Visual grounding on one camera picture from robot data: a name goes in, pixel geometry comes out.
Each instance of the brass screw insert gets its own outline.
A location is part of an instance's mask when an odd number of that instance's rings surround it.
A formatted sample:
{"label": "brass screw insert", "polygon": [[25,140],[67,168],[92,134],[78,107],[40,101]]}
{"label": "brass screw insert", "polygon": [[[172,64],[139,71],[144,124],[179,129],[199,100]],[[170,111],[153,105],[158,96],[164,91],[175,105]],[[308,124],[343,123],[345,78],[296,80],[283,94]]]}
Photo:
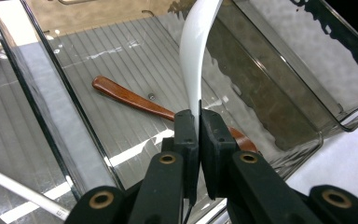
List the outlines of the brass screw insert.
{"label": "brass screw insert", "polygon": [[322,192],[322,197],[330,204],[340,208],[350,208],[351,200],[343,193],[327,189]]}
{"label": "brass screw insert", "polygon": [[94,209],[102,209],[112,203],[113,193],[103,190],[94,194],[94,196],[89,199],[89,206]]}
{"label": "brass screw insert", "polygon": [[176,161],[176,158],[173,155],[163,155],[159,158],[159,162],[164,164],[171,164]]}
{"label": "brass screw insert", "polygon": [[256,163],[257,162],[257,157],[255,157],[254,155],[250,154],[250,153],[242,153],[240,155],[241,160],[247,163]]}

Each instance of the wooden stick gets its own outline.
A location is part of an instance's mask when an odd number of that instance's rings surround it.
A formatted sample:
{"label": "wooden stick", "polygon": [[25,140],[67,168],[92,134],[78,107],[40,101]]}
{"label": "wooden stick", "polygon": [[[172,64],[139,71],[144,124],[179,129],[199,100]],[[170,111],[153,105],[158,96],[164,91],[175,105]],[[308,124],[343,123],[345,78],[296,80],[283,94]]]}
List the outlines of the wooden stick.
{"label": "wooden stick", "polygon": [[[161,116],[170,121],[174,120],[175,114],[172,111],[146,100],[142,96],[125,89],[107,77],[97,76],[92,81],[92,87],[95,90],[120,101],[121,103],[125,103],[137,109]],[[253,151],[258,153],[255,144],[246,135],[232,127],[228,127],[228,129],[242,151]]]}

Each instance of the clear plastic bin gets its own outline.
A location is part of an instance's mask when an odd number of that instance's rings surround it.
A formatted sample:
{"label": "clear plastic bin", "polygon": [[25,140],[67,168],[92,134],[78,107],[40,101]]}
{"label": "clear plastic bin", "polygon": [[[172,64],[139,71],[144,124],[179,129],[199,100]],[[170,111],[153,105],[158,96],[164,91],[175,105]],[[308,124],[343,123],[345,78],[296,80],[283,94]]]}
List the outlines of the clear plastic bin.
{"label": "clear plastic bin", "polygon": [[[0,49],[0,173],[72,209],[77,188],[71,185],[70,163],[46,136],[44,121]],[[60,223],[61,220],[0,185],[0,223]]]}
{"label": "clear plastic bin", "polygon": [[[34,41],[15,43],[13,36],[19,31],[9,31],[0,14],[1,41],[12,64],[19,65],[15,72],[25,79],[33,97],[40,99],[36,104],[44,113],[37,116],[51,120],[47,128],[59,133],[54,137],[62,140],[59,151],[68,155],[64,160],[72,162],[75,186],[82,193],[108,179],[127,189],[142,180],[150,158],[160,151],[161,139],[173,135],[172,122],[101,95],[91,81],[103,75],[173,112],[187,109],[179,43],[193,1],[21,3],[21,13],[27,15],[21,26],[30,27]],[[281,15],[274,9],[279,5],[280,1],[223,2],[204,55],[202,106],[248,135],[286,178],[326,137],[358,127],[358,64],[348,52],[341,52],[345,46],[323,33],[318,21],[307,21],[306,10],[284,16],[285,10]],[[323,6],[324,13],[331,15]],[[270,11],[278,13],[269,17]],[[312,26],[300,24],[290,33],[279,26],[286,20]],[[358,44],[358,35],[350,27],[339,28]],[[305,32],[317,38],[310,41],[301,36]],[[331,49],[335,58],[324,59],[316,47],[314,51],[301,48],[310,42],[318,48],[335,46]],[[328,70],[333,63],[348,70]],[[354,77],[339,82],[346,75]],[[350,91],[342,94],[337,87]],[[60,94],[49,97],[55,91]],[[71,130],[62,118],[77,128]],[[85,141],[87,148],[78,150],[76,139]],[[100,165],[89,167],[89,160]],[[97,171],[104,176],[95,182],[90,174]],[[208,199],[202,177],[199,187],[190,222],[220,202]]]}

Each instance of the wooden spoon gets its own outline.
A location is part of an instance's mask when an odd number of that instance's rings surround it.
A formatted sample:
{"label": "wooden spoon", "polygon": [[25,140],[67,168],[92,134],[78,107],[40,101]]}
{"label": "wooden spoon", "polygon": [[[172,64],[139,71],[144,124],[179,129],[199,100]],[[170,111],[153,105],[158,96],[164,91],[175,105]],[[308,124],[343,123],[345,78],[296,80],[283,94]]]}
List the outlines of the wooden spoon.
{"label": "wooden spoon", "polygon": [[[121,103],[131,105],[132,107],[158,115],[170,121],[174,120],[175,114],[171,110],[146,100],[142,96],[125,89],[107,77],[97,76],[92,81],[92,87]],[[228,129],[242,151],[253,151],[258,153],[255,144],[246,135],[232,127],[228,127]]]}

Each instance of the white rod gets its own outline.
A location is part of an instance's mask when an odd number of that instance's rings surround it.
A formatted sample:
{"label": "white rod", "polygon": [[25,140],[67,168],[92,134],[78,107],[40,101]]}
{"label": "white rod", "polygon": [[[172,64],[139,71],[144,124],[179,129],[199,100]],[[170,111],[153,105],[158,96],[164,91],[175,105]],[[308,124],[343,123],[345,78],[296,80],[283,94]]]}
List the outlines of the white rod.
{"label": "white rod", "polygon": [[69,210],[63,208],[59,204],[55,203],[50,198],[43,194],[40,194],[32,189],[29,189],[19,182],[2,175],[0,173],[0,186],[20,195],[22,198],[39,205],[41,208],[50,212],[52,215],[59,217],[62,220],[66,220],[69,215]]}

